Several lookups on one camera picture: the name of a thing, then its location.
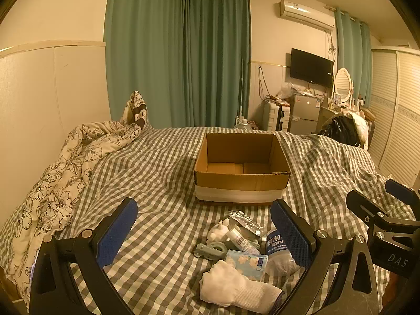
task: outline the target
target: refrigerator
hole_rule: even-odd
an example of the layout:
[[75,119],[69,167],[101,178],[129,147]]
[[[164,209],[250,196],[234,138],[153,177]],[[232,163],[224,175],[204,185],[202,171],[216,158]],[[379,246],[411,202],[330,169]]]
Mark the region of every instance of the refrigerator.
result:
[[288,131],[295,135],[310,135],[316,131],[321,102],[316,97],[296,93],[290,97]]

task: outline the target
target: louvered door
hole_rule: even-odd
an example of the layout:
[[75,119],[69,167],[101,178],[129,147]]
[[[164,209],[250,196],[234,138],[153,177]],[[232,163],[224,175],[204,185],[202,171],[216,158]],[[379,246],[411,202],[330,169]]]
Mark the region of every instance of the louvered door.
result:
[[379,169],[411,187],[420,169],[420,56],[396,55],[397,109]]
[[396,90],[396,52],[373,51],[370,108],[375,114],[376,120],[369,153],[376,166],[379,166],[388,142],[395,109]]

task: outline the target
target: open cardboard box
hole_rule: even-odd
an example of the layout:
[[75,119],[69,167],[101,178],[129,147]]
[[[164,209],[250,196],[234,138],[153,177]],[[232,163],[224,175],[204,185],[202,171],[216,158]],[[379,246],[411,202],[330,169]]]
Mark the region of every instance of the open cardboard box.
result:
[[283,196],[289,176],[276,135],[208,133],[195,163],[195,194],[205,201],[270,203]]

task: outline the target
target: television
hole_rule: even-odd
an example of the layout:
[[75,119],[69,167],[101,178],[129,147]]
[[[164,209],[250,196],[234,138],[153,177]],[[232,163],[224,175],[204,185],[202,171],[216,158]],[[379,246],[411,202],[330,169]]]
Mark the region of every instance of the television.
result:
[[333,86],[334,62],[312,53],[291,49],[290,77],[327,88]]

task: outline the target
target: air conditioner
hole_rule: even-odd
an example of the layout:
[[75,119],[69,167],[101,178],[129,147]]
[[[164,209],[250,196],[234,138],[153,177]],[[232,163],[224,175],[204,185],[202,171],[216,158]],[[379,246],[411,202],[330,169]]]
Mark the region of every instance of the air conditioner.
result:
[[280,17],[326,32],[331,32],[335,28],[333,16],[290,1],[282,0],[280,2]]

